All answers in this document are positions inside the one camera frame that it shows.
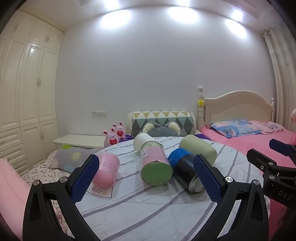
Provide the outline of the white paper cup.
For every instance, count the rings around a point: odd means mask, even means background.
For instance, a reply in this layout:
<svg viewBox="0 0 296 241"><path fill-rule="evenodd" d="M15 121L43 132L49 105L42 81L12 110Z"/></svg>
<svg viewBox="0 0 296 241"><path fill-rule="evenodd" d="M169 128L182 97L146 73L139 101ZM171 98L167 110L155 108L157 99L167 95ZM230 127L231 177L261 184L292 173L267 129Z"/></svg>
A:
<svg viewBox="0 0 296 241"><path fill-rule="evenodd" d="M136 151L140 151L142 146L149 141L155 141L148 133L141 132L133 139L133 147Z"/></svg>

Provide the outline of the sage green cup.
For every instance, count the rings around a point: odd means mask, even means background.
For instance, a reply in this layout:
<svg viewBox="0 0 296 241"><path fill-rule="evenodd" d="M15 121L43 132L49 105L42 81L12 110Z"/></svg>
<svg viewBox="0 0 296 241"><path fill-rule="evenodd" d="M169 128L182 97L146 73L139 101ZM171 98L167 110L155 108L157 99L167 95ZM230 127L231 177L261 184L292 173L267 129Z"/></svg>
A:
<svg viewBox="0 0 296 241"><path fill-rule="evenodd" d="M200 139L194 135L185 136L179 143L179 148L187 150L193 156L199 154L203 155L212 166L217 158L217 151L203 139Z"/></svg>

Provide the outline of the pink translucent plastic cup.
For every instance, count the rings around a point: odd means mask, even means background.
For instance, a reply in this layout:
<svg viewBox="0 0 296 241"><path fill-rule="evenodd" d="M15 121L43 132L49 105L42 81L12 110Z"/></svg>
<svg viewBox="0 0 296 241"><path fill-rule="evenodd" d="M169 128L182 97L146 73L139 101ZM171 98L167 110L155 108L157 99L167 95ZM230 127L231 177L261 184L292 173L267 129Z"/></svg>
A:
<svg viewBox="0 0 296 241"><path fill-rule="evenodd" d="M109 152L98 152L96 156L99 158L99 169L92 182L99 188L111 188L120 167L119 158Z"/></svg>

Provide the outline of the pink bed sheet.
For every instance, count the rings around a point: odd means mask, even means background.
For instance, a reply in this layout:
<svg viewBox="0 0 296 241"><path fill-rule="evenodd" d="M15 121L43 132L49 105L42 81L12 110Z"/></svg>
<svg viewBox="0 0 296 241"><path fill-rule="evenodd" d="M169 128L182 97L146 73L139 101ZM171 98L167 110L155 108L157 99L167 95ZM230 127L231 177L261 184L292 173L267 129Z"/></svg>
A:
<svg viewBox="0 0 296 241"><path fill-rule="evenodd" d="M295 168L295 156L286 157L269 148L269 141L276 139L286 144L295 146L295 133L291 131L258 134L242 137L227 138L208 127L201 129L202 134L210 140L225 144L243 154L255 149L277 163L278 166ZM288 208L271 199L271 218L269 219L270 240L295 240L295 209Z"/></svg>

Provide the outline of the pink cartoon pillow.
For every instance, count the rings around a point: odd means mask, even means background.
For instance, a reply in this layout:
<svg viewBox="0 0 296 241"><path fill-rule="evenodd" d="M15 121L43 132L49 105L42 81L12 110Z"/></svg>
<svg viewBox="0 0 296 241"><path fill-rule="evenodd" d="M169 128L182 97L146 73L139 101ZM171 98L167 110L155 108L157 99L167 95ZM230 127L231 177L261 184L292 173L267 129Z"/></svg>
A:
<svg viewBox="0 0 296 241"><path fill-rule="evenodd" d="M286 129L282 125L274 123L272 121L262 122L262 121L251 120L249 123L259 128L263 135L286 131Z"/></svg>

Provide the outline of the pink quilt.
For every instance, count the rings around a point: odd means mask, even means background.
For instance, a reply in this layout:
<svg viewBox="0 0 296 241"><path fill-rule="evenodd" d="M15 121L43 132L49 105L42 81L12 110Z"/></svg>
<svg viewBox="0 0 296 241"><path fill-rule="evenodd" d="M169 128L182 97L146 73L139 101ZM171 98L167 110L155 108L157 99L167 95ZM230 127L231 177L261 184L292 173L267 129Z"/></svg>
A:
<svg viewBox="0 0 296 241"><path fill-rule="evenodd" d="M1 215L20 240L23 239L23 216L30 187L18 172L1 159Z"/></svg>

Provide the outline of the blue cartoon pillow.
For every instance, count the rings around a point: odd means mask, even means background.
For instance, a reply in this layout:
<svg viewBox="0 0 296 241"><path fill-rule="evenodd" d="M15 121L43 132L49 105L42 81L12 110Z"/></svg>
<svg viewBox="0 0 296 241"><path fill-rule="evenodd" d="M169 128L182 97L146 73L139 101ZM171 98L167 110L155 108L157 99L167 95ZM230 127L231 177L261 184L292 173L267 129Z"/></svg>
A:
<svg viewBox="0 0 296 241"><path fill-rule="evenodd" d="M231 120L212 123L211 129L227 138L262 134L261 130L247 120Z"/></svg>

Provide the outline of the cream wooden bed headboard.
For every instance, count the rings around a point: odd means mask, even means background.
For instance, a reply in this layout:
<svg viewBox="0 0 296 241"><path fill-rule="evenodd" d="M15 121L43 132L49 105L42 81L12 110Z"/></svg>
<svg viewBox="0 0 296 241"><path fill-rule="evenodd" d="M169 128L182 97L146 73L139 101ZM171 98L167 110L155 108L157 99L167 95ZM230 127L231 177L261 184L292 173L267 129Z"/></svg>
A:
<svg viewBox="0 0 296 241"><path fill-rule="evenodd" d="M266 102L255 92L234 90L217 97L205 97L198 87L198 129L220 121L256 120L274 121L274 99Z"/></svg>

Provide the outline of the striped white round table cloth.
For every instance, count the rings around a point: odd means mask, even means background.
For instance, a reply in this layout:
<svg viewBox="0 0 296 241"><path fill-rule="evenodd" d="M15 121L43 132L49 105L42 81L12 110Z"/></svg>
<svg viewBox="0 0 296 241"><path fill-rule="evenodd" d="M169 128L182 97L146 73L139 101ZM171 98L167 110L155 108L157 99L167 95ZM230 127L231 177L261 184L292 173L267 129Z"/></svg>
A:
<svg viewBox="0 0 296 241"><path fill-rule="evenodd" d="M91 185L76 204L101 240L190 240L216 207L205 191L192 194L174 177L152 187L140 176L142 161L132 141L107 148L120 168L111 190Z"/></svg>

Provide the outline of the white nightstand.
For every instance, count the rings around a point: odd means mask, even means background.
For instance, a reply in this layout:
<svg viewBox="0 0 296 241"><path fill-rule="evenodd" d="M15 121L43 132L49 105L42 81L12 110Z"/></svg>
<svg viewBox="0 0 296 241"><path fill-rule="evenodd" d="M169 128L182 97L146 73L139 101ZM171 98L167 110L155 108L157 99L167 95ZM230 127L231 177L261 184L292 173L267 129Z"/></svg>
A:
<svg viewBox="0 0 296 241"><path fill-rule="evenodd" d="M70 145L87 149L103 149L105 136L66 135L53 140L57 145Z"/></svg>

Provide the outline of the triangle patterned headboard cover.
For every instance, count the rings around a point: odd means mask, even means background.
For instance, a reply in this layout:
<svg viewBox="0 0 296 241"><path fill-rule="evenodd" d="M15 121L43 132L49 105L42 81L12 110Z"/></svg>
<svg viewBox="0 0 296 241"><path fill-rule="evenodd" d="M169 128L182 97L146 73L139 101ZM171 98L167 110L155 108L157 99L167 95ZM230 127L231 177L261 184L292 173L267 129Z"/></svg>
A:
<svg viewBox="0 0 296 241"><path fill-rule="evenodd" d="M195 116L189 111L134 111L128 114L126 132L135 137L148 122L164 126L172 121L179 125L182 137L197 132Z"/></svg>

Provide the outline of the pink green cylindrical canister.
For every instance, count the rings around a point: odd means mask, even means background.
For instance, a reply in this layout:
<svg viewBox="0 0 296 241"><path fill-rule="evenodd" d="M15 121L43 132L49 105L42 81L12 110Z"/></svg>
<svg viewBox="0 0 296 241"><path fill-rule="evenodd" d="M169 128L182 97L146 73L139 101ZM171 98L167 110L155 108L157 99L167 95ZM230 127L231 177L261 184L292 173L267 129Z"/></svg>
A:
<svg viewBox="0 0 296 241"><path fill-rule="evenodd" d="M143 144L140 151L142 180L151 186L161 186L170 181L173 175L163 146L157 141L148 141Z"/></svg>

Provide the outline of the rear pink plush pig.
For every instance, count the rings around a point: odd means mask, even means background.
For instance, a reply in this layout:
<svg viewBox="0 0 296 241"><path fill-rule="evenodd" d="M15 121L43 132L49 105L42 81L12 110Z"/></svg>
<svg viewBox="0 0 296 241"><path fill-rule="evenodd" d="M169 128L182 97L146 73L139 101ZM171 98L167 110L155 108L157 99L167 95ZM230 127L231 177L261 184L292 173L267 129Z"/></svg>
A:
<svg viewBox="0 0 296 241"><path fill-rule="evenodd" d="M111 129L117 134L121 141L126 141L126 130L121 121L117 125L113 124Z"/></svg>

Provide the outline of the grey bear plush cushion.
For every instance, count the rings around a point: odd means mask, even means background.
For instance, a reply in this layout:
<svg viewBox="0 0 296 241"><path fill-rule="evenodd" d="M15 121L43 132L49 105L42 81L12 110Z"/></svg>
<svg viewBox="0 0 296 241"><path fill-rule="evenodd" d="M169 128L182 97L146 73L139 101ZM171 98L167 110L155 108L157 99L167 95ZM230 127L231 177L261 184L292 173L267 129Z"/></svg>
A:
<svg viewBox="0 0 296 241"><path fill-rule="evenodd" d="M179 137L181 128L173 121L162 126L156 122L148 122L144 125L142 131L151 137Z"/></svg>

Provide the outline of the white wall socket panel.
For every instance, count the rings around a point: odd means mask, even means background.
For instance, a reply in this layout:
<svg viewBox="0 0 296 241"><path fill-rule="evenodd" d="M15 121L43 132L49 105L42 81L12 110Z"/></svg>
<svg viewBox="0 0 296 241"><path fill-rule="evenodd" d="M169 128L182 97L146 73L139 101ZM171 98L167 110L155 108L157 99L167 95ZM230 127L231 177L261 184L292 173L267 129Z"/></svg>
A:
<svg viewBox="0 0 296 241"><path fill-rule="evenodd" d="M107 111L92 111L93 117L107 117Z"/></svg>

